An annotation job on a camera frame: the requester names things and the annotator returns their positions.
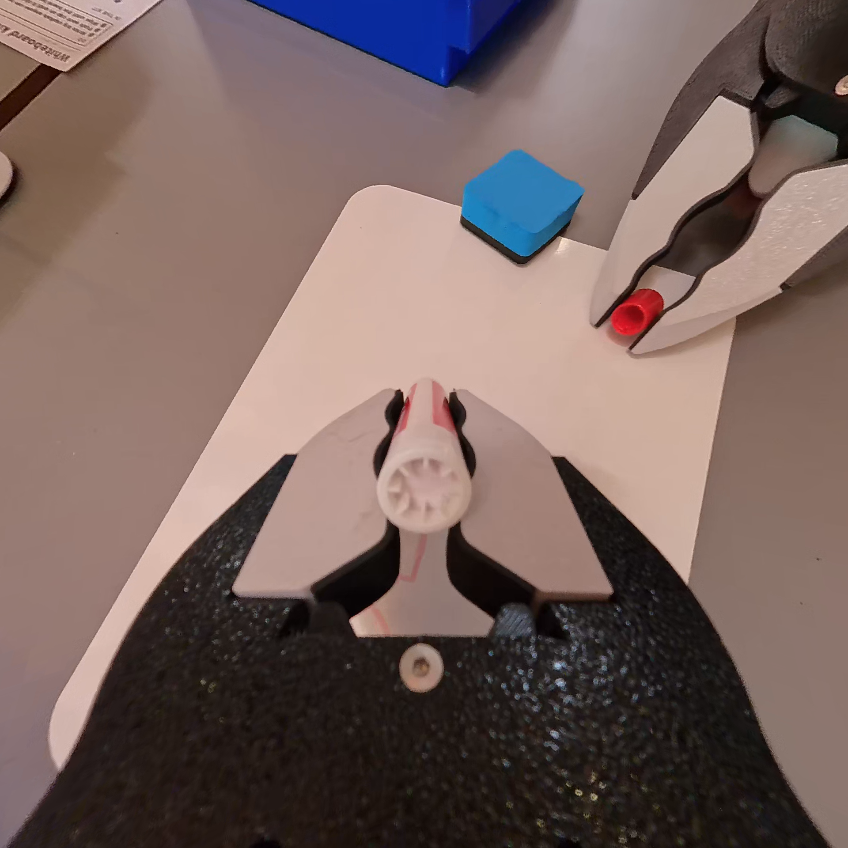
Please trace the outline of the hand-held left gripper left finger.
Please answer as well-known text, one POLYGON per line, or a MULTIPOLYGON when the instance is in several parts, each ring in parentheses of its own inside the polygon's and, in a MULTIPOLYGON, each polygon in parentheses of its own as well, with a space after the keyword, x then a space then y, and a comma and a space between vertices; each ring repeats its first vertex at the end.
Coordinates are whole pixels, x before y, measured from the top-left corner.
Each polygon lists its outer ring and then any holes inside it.
POLYGON ((297 453, 232 586, 243 599, 333 602, 353 617, 394 586, 397 527, 376 498, 375 457, 404 395, 383 389, 297 453))

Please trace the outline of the blue foam eraser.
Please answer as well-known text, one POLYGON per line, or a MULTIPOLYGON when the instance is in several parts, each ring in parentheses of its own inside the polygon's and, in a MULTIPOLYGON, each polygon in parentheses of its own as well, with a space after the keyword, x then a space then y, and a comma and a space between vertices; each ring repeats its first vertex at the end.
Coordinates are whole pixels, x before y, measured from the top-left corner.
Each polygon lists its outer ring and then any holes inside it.
POLYGON ((584 188, 521 149, 464 188, 461 226, 517 265, 526 265, 570 225, 584 188))

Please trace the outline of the person's right hand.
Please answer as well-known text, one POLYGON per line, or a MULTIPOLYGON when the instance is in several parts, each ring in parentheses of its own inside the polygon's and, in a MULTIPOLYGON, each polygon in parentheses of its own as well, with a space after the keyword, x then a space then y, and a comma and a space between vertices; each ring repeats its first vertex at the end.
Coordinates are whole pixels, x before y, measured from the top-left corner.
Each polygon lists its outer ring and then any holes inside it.
POLYGON ((728 213, 739 220, 749 220, 755 215, 762 198, 750 187, 749 174, 741 175, 726 198, 728 213))

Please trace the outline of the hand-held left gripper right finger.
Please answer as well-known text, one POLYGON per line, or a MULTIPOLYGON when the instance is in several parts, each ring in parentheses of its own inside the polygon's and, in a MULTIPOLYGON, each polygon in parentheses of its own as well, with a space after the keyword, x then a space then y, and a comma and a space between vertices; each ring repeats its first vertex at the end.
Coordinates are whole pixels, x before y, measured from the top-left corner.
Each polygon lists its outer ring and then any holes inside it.
POLYGON ((491 617, 508 604, 607 601, 613 588, 552 454, 471 392, 451 393, 474 459, 472 498, 447 537, 453 587, 491 617))

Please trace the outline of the white whiteboard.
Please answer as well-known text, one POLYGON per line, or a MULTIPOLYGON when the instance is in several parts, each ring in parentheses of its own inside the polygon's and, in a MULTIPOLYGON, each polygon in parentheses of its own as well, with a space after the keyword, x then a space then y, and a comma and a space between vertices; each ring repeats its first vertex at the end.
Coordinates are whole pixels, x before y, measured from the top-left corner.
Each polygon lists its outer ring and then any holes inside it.
POLYGON ((422 376, 470 390, 566 457, 689 580, 734 320, 632 356, 588 321, 605 251, 565 238, 519 266, 459 219, 457 206, 389 185, 348 200, 58 696, 57 769, 185 549, 284 454, 422 376))

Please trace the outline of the printed instruction sheet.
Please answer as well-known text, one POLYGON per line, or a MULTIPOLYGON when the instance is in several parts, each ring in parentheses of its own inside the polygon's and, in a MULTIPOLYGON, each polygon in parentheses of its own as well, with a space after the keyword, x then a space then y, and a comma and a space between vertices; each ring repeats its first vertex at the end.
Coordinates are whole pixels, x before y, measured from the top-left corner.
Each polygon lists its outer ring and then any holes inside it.
POLYGON ((61 72, 73 69, 157 1, 2 1, 1 43, 61 72))

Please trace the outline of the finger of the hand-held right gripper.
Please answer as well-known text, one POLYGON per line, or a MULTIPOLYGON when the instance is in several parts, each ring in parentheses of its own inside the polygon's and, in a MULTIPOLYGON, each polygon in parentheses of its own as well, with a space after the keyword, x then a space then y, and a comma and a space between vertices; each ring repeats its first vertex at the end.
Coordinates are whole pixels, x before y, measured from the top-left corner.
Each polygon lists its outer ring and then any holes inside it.
POLYGON ((846 160, 789 175, 758 210, 747 238, 706 270, 630 351, 682 344, 846 260, 846 160))
POLYGON ((594 285, 589 320, 599 326, 631 290, 640 268, 673 240, 684 217, 733 185, 756 150, 751 112, 718 97, 640 194, 630 199, 594 285))

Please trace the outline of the blue plastic bin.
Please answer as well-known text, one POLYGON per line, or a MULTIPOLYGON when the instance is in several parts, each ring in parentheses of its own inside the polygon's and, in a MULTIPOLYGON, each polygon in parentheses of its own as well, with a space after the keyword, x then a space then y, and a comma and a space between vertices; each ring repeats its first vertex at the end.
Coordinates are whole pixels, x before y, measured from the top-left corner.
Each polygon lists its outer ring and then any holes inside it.
POLYGON ((447 87, 533 2, 254 1, 399 69, 447 87))

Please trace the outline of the red marker cap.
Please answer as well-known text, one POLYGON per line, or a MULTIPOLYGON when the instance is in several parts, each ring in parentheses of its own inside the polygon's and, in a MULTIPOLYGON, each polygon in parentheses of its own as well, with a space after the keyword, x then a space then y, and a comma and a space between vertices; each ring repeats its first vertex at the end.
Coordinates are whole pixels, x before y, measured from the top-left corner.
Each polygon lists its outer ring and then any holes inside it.
POLYGON ((655 322, 664 308, 663 295, 659 291, 636 289, 612 311, 609 321, 618 335, 638 336, 655 322))

